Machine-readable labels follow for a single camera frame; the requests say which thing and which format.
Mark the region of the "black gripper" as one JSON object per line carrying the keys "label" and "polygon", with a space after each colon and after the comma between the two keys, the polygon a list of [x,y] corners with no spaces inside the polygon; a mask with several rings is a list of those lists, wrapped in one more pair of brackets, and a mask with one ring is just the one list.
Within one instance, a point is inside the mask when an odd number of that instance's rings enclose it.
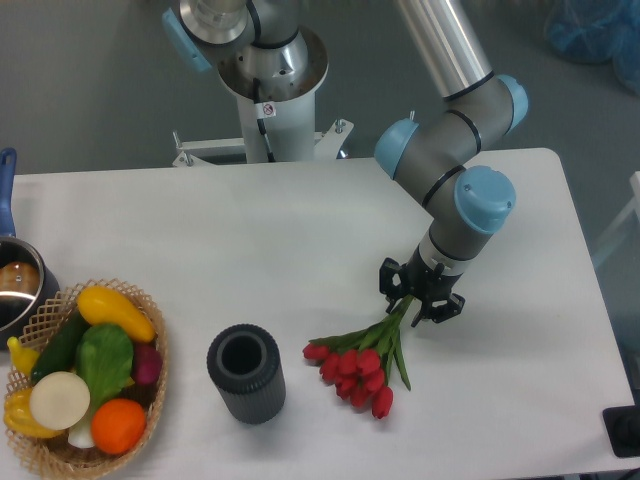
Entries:
{"label": "black gripper", "polygon": [[404,265],[387,257],[379,268],[379,292],[388,302],[385,312],[391,313],[399,300],[411,295],[422,301],[412,327],[421,321],[439,324],[458,316],[466,300],[452,290],[460,277],[448,274],[445,268],[439,270],[439,265],[429,266],[418,248]]}

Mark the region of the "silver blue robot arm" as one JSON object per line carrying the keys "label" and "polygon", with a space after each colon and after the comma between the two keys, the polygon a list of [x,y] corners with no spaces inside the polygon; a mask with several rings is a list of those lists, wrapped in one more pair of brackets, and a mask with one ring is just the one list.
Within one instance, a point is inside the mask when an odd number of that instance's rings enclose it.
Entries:
{"label": "silver blue robot arm", "polygon": [[[416,298],[416,320],[439,323],[461,313],[465,301],[454,285],[516,199],[504,174],[471,160],[522,121],[528,98],[515,79],[494,74],[458,2],[396,7],[446,111],[429,127],[399,120],[376,144],[380,167],[432,218],[405,264],[383,262],[379,289],[390,304]],[[248,162],[318,155],[315,93],[328,59],[321,40],[300,24],[297,2],[175,1],[162,24],[188,65],[216,69],[235,96]]]}

